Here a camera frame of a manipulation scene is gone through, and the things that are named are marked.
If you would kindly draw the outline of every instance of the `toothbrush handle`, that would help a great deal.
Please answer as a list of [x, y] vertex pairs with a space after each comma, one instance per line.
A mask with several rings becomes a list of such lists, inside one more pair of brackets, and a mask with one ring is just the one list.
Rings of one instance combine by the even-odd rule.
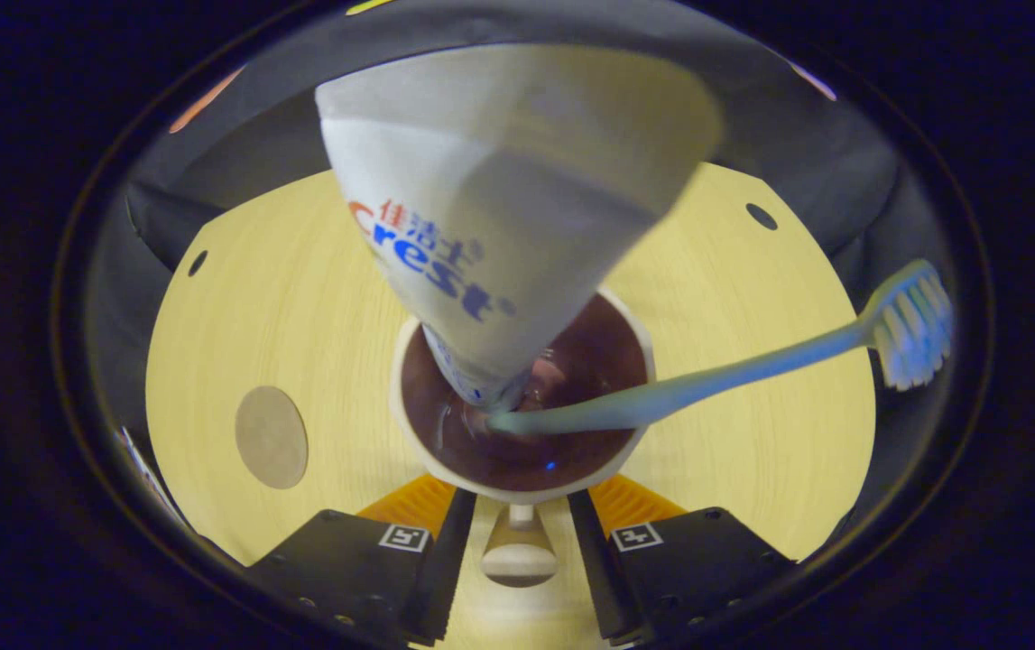
[[710, 371], [633, 386], [581, 404], [546, 411], [502, 413], [489, 419], [499, 432], [518, 435], [569, 434], [637, 429], [730, 388], [797, 371], [866, 345], [859, 321], [781, 350], [769, 351]]

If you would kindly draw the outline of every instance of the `blue toothbrush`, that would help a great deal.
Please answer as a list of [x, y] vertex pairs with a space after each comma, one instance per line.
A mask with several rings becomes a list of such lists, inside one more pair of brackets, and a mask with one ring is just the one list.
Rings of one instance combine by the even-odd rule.
[[664, 382], [644, 384], [581, 404], [545, 411], [501, 413], [485, 420], [494, 432], [551, 435], [637, 429], [682, 408], [760, 379], [837, 357], [879, 350], [885, 384], [899, 391], [926, 385], [949, 357], [954, 313], [939, 274], [924, 259], [889, 276], [851, 324], [781, 350]]

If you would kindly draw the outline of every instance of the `white cup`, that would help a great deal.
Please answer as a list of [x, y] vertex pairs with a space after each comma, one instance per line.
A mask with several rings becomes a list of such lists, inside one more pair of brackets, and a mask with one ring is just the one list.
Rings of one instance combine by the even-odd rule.
[[[646, 382], [653, 382], [653, 380], [656, 380], [657, 374], [656, 371], [654, 371], [653, 344], [648, 330], [645, 329], [642, 322], [638, 321], [638, 318], [633, 317], [633, 314], [629, 312], [629, 308], [618, 300], [615, 294], [610, 292], [609, 289], [600, 288], [598, 295], [603, 297], [603, 299], [617, 311], [625, 322], [627, 322], [629, 328], [632, 329], [633, 336], [635, 336], [638, 341], [638, 346], [640, 346], [642, 350], [642, 357], [645, 362]], [[621, 466], [624, 465], [625, 460], [629, 457], [629, 453], [632, 453], [633, 448], [638, 446], [638, 441], [641, 441], [642, 435], [644, 435], [646, 429], [648, 429], [648, 425], [646, 425], [646, 427], [635, 429], [629, 437], [627, 443], [625, 443], [624, 447], [621, 447], [619, 451], [616, 452], [615, 456], [611, 457], [611, 460], [601, 465], [598, 470], [595, 470], [595, 472], [592, 472], [585, 477], [580, 477], [578, 480], [569, 482], [569, 484], [554, 486], [554, 489], [551, 490], [510, 491], [499, 490], [496, 489], [496, 486], [480, 484], [480, 482], [470, 480], [470, 478], [454, 472], [454, 470], [450, 470], [446, 465], [439, 461], [438, 457], [430, 451], [430, 449], [425, 447], [425, 444], [418, 439], [418, 434], [414, 431], [413, 424], [409, 419], [409, 415], [407, 415], [405, 410], [402, 371], [403, 367], [405, 367], [406, 351], [409, 350], [410, 342], [412, 342], [415, 333], [417, 333], [419, 321], [417, 318], [410, 318], [410, 320], [402, 326], [401, 332], [397, 334], [397, 345], [396, 349], [393, 351], [392, 371], [389, 379], [389, 410], [391, 411], [394, 419], [396, 419], [402, 432], [405, 433], [406, 439], [413, 445], [415, 453], [417, 453], [417, 456], [421, 461], [421, 464], [425, 466], [427, 472], [433, 474], [435, 477], [441, 478], [442, 481], [446, 481], [448, 484], [454, 484], [456, 486], [461, 486], [461, 489], [480, 494], [483, 497], [495, 498], [497, 501], [510, 503], [510, 505], [536, 505], [537, 503], [550, 501], [550, 499], [565, 497], [567, 494], [571, 494], [574, 491], [586, 490], [588, 486], [598, 484], [600, 481], [614, 476], [617, 471], [621, 469]]]

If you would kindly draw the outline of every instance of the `wooden surface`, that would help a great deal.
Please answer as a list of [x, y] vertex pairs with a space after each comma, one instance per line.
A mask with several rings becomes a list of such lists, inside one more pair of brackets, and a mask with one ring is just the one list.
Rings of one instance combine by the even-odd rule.
[[[422, 473], [386, 394], [406, 313], [353, 228], [331, 173], [275, 189], [201, 230], [159, 309], [146, 387], [159, 469], [196, 531], [244, 564], [324, 507], [360, 511]], [[855, 316], [786, 204], [708, 165], [608, 285], [650, 330], [658, 378]], [[306, 429], [306, 470], [289, 490], [258, 481], [234, 441], [241, 398], [260, 385], [289, 394]], [[869, 360], [856, 350], [654, 424], [622, 472], [685, 509], [728, 507], [802, 559], [855, 502], [873, 434]], [[561, 568], [524, 590], [479, 568], [501, 507], [477, 499], [444, 647], [602, 647], [564, 499], [538, 507]]]

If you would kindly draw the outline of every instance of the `white toothpaste tube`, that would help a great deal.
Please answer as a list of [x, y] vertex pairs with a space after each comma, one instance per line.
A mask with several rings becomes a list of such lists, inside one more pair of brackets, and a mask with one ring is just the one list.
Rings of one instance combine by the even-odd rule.
[[473, 46], [316, 89], [364, 242], [483, 411], [522, 400], [541, 350], [664, 216], [720, 120], [675, 63], [588, 46]]

